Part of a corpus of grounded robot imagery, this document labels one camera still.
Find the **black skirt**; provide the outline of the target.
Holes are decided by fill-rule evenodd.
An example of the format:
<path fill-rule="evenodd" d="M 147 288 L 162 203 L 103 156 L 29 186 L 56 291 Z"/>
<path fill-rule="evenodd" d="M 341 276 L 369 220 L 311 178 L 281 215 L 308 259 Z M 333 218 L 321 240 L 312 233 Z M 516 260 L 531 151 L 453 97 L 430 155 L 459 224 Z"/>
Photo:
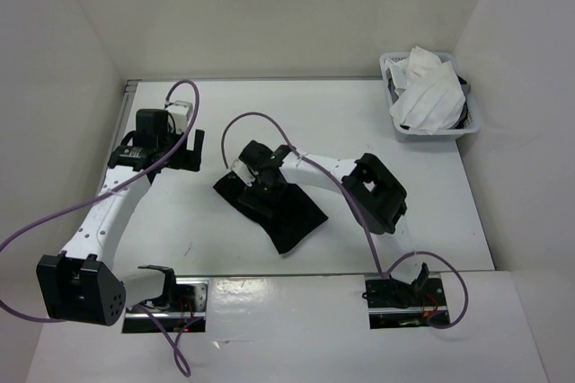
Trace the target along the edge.
<path fill-rule="evenodd" d="M 272 219 L 248 216 L 238 209 L 237 198 L 242 185 L 234 174 L 226 174 L 216 182 L 213 189 L 239 213 L 262 227 L 279 254 L 290 253 L 328 220 L 328 216 L 295 184 L 287 184 L 287 190 Z"/>

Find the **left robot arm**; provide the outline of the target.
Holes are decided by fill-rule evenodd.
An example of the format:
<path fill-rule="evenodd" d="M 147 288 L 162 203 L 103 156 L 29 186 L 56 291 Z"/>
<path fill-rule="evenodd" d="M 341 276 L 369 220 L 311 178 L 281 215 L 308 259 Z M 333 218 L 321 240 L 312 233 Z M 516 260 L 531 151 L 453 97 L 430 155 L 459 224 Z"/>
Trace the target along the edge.
<path fill-rule="evenodd" d="M 192 113 L 189 102 L 137 111 L 135 129 L 110 155 L 100 201 L 61 251 L 42 256 L 37 264 L 50 318 L 111 326 L 137 304 L 148 301 L 162 311 L 176 305 L 181 288 L 173 269 L 148 264 L 119 278 L 112 267 L 129 220 L 155 177 L 164 169 L 200 169 L 205 133 L 196 130 L 194 147 L 187 148 Z"/>

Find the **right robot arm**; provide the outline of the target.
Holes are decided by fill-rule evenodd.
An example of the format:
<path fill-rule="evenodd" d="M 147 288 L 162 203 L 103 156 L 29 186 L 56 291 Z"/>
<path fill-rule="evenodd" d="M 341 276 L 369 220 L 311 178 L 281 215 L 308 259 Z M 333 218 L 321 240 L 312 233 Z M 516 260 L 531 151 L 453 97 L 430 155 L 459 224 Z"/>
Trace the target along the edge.
<path fill-rule="evenodd" d="M 237 188 L 232 203 L 264 228 L 280 254 L 290 253 L 327 220 L 306 186 L 340 194 L 368 242 L 381 240 L 391 259 L 414 251 L 405 221 L 407 191 L 373 154 L 336 159 L 298 154 L 288 145 L 272 150 L 253 140 L 233 161 L 229 176 Z"/>

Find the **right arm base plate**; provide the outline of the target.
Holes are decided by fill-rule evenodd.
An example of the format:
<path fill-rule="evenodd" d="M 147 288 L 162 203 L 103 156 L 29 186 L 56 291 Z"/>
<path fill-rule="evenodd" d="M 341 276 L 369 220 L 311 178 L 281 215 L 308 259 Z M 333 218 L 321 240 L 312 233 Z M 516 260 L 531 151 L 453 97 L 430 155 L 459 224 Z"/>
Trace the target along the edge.
<path fill-rule="evenodd" d="M 451 322 L 438 276 L 428 278 L 418 292 L 401 281 L 367 277 L 362 298 L 371 329 L 429 327 L 429 319 L 440 326 Z"/>

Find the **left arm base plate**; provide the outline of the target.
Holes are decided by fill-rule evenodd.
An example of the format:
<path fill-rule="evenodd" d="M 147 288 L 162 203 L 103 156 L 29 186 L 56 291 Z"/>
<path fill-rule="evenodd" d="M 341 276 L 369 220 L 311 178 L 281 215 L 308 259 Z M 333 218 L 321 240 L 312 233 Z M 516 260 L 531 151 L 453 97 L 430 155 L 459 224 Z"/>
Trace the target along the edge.
<path fill-rule="evenodd" d="M 177 278 L 170 298 L 153 298 L 141 302 L 169 334 L 204 333 L 208 307 L 207 279 Z M 124 316 L 123 334 L 153 334 L 160 330 L 146 313 L 128 308 Z"/>

